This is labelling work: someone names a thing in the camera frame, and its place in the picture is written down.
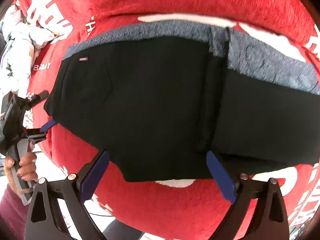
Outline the person's left hand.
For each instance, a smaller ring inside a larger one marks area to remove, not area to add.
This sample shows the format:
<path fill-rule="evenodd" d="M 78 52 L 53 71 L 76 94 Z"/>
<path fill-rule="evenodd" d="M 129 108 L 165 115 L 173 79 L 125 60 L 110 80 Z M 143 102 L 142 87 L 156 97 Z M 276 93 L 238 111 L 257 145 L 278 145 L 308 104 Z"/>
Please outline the person's left hand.
<path fill-rule="evenodd" d="M 21 158 L 19 162 L 20 168 L 17 170 L 16 174 L 20 177 L 23 181 L 35 181 L 38 180 L 38 175 L 36 173 L 36 165 L 35 161 L 37 159 L 36 154 L 33 152 L 34 145 L 30 143 L 30 151 L 26 152 L 24 156 Z M 17 194 L 18 196 L 21 194 L 20 191 L 17 189 L 14 178 L 11 173 L 11 168 L 14 166 L 14 159 L 11 157 L 6 157 L 4 159 L 4 172 L 8 179 L 8 185 L 12 189 L 12 191 Z"/>

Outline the maroon sleeve left forearm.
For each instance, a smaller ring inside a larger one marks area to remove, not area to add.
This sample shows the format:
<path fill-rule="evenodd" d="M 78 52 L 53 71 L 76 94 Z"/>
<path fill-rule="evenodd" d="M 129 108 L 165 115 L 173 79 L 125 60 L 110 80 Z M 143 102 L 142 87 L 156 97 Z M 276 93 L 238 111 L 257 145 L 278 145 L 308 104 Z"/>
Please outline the maroon sleeve left forearm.
<path fill-rule="evenodd" d="M 28 209 L 7 185 L 1 200 L 1 239 L 25 239 Z"/>

